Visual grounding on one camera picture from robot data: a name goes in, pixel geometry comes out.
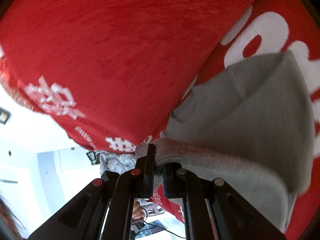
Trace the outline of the person's left hand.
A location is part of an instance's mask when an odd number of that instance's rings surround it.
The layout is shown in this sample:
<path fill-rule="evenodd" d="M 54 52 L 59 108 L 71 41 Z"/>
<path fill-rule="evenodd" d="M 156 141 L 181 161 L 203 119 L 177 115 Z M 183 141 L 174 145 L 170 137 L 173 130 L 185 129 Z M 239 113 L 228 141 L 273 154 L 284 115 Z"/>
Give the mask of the person's left hand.
<path fill-rule="evenodd" d="M 140 206 L 140 202 L 135 199 L 133 203 L 132 219 L 138 220 L 143 218 L 145 218 L 144 210 Z"/>

